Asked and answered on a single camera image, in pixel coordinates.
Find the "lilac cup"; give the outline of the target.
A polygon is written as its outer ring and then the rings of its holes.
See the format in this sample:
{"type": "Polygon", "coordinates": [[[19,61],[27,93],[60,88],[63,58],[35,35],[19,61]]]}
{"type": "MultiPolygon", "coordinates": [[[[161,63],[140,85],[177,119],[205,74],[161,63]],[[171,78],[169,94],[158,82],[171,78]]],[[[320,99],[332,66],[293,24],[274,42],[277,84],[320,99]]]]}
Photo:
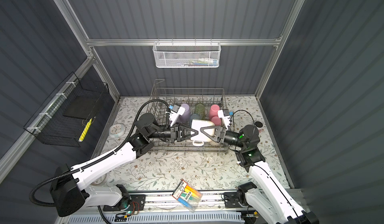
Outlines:
{"type": "Polygon", "coordinates": [[[182,123],[187,123],[187,122],[189,122],[189,119],[191,117],[190,106],[186,103],[182,103],[181,107],[183,107],[185,109],[185,111],[184,111],[183,115],[180,116],[180,120],[182,123]]]}

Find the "white ceramic mug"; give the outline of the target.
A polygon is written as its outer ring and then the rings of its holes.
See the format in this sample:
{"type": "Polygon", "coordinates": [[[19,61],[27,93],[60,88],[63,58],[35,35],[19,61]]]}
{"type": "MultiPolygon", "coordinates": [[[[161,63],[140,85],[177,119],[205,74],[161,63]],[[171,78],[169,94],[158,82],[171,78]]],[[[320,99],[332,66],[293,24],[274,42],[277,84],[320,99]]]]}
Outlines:
{"type": "Polygon", "coordinates": [[[212,142],[213,140],[210,137],[215,135],[215,128],[213,128],[213,126],[215,126],[215,124],[211,121],[194,119],[191,128],[198,132],[197,135],[191,137],[192,144],[200,147],[212,142]]]}

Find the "pink cup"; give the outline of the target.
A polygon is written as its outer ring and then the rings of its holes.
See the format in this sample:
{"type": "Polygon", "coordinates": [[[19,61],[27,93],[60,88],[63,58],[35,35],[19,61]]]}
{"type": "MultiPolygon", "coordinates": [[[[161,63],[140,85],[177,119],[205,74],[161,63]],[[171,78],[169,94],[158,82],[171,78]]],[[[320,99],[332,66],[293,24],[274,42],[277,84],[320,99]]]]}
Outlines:
{"type": "Polygon", "coordinates": [[[213,104],[209,110],[209,119],[212,119],[213,117],[218,116],[219,110],[220,110],[220,106],[217,104],[213,104]]]}
{"type": "Polygon", "coordinates": [[[211,122],[213,122],[215,124],[215,126],[221,126],[222,125],[222,120],[218,116],[212,117],[211,122]]]}

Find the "blue translucent cup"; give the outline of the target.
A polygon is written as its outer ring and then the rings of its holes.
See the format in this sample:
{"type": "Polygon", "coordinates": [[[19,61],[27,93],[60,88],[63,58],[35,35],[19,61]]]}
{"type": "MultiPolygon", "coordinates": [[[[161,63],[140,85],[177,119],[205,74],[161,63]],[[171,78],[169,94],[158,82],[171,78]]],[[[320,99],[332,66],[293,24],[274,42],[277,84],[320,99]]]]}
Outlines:
{"type": "Polygon", "coordinates": [[[190,116],[190,121],[193,121],[193,120],[201,120],[201,116],[199,114],[192,114],[190,116]]]}

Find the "green translucent cup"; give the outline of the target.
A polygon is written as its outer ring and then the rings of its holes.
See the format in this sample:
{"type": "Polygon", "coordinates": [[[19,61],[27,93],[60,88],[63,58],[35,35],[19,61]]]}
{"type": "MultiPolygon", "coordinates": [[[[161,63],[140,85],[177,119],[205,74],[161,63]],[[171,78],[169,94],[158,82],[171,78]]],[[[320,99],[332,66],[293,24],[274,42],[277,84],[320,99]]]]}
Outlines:
{"type": "Polygon", "coordinates": [[[205,119],[206,118],[206,108],[205,108],[205,105],[202,104],[202,103],[197,103],[195,105],[194,114],[199,115],[201,119],[205,119]]]}

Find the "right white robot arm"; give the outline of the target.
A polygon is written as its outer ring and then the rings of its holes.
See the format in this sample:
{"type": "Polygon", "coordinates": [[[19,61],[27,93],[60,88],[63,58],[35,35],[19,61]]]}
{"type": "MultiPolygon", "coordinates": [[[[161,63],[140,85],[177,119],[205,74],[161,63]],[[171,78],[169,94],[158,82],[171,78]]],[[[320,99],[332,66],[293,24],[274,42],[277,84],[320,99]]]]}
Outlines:
{"type": "Polygon", "coordinates": [[[237,147],[239,166],[256,181],[237,188],[239,203],[254,208],[268,224],[318,224],[319,218],[307,212],[277,180],[265,157],[258,148],[259,130],[254,124],[244,126],[239,132],[230,131],[228,113],[221,116],[222,125],[208,121],[192,121],[192,131],[203,135],[199,142],[224,143],[237,147]]]}

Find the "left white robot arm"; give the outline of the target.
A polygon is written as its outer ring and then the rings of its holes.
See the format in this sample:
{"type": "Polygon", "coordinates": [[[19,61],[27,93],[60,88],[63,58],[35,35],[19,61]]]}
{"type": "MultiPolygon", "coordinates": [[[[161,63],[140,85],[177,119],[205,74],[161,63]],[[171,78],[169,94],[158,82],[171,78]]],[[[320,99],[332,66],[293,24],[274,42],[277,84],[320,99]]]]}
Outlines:
{"type": "Polygon", "coordinates": [[[138,211],[139,204],[132,200],[123,185],[96,188],[92,187],[92,183],[116,167],[149,152],[154,147],[152,138],[184,140],[199,135],[200,127],[194,121],[191,126],[179,122],[183,113],[182,106],[169,106],[166,112],[168,122],[165,125],[158,125],[151,113],[137,113],[134,124],[121,145],[87,162],[58,168],[50,193],[59,217],[70,216],[87,207],[97,207],[100,210],[103,206],[109,206],[130,214],[138,211]]]}

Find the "floral table mat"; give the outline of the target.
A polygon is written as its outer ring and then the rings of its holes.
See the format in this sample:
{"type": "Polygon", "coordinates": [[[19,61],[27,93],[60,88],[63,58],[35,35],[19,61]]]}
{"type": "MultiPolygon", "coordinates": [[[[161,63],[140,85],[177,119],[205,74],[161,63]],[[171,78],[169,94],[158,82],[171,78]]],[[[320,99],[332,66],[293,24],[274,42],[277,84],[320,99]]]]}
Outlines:
{"type": "MultiPolygon", "coordinates": [[[[133,119],[140,106],[149,97],[122,98],[117,116],[112,124],[122,123],[126,133],[120,138],[108,137],[101,153],[117,147],[126,138],[133,119]]],[[[273,174],[281,185],[289,189],[290,183],[283,169],[278,152],[271,139],[269,130],[261,112],[261,108],[253,96],[226,97],[226,106],[231,111],[245,110],[255,121],[263,123],[259,131],[261,142],[258,147],[266,158],[273,174]]],[[[244,111],[235,114],[235,128],[240,130],[251,124],[251,117],[244,111]]],[[[181,179],[199,190],[230,190],[238,185],[251,182],[253,179],[237,164],[235,153],[228,152],[150,152],[133,162],[117,167],[108,174],[103,186],[122,184],[129,191],[172,191],[181,179]]]]}

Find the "highlighter marker pack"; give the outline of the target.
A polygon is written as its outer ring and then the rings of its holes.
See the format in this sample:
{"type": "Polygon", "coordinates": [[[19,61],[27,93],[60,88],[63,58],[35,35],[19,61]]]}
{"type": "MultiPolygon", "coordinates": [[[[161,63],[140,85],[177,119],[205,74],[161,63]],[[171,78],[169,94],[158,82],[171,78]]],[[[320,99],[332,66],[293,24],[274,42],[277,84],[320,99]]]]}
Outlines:
{"type": "Polygon", "coordinates": [[[191,187],[185,180],[181,179],[173,191],[172,197],[193,213],[198,208],[203,194],[191,187]]]}

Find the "tape roll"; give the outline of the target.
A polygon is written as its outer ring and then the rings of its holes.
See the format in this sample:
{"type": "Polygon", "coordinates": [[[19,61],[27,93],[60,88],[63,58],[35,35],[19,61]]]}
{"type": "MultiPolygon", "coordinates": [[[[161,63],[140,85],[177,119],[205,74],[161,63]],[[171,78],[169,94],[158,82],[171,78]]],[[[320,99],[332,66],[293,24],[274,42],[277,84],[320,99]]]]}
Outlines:
{"type": "Polygon", "coordinates": [[[108,175],[105,174],[105,175],[99,177],[98,179],[96,179],[96,180],[92,183],[92,185],[93,185],[93,186],[103,186],[103,185],[107,182],[107,180],[108,180],[108,175]]]}

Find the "yellow marker pen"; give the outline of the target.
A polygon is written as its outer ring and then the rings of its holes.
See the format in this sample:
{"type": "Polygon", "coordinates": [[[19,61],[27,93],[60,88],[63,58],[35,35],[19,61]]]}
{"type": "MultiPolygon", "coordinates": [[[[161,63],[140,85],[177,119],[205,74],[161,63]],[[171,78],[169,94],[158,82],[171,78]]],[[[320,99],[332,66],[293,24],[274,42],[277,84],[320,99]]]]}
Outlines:
{"type": "Polygon", "coordinates": [[[84,129],[83,129],[83,131],[82,131],[82,133],[81,133],[81,135],[80,135],[80,137],[79,137],[78,142],[83,142],[83,141],[84,141],[84,139],[85,139],[85,137],[86,137],[86,135],[87,135],[87,133],[88,133],[88,131],[89,131],[89,128],[90,128],[92,122],[93,122],[93,119],[91,118],[91,119],[88,121],[88,123],[85,125],[85,127],[84,127],[84,129]]]}

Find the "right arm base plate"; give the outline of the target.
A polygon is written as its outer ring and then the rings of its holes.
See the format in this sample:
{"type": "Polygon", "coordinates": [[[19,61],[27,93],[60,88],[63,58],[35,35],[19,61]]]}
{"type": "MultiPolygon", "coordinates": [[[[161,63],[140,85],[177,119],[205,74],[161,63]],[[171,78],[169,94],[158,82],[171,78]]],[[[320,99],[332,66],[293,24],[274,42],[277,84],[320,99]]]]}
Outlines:
{"type": "Polygon", "coordinates": [[[243,208],[239,202],[237,192],[225,192],[222,194],[227,209],[243,208]]]}

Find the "pens in wall basket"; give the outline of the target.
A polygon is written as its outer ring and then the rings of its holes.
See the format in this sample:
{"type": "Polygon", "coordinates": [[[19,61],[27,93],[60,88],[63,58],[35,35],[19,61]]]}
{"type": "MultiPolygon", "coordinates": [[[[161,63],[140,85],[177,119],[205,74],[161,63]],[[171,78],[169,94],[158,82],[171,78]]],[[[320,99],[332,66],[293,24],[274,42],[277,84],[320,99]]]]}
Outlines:
{"type": "Polygon", "coordinates": [[[184,67],[219,67],[219,60],[213,58],[199,58],[184,60],[177,63],[177,65],[184,67]]]}

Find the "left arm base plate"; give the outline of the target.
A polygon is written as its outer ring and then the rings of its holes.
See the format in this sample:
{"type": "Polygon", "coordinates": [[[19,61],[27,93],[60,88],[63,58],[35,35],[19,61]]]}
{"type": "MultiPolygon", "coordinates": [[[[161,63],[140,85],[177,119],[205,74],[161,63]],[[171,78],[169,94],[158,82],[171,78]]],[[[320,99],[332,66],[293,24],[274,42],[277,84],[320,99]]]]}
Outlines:
{"type": "Polygon", "coordinates": [[[146,195],[130,195],[123,197],[115,206],[103,206],[104,212],[133,212],[142,211],[146,202],[146,195]]]}

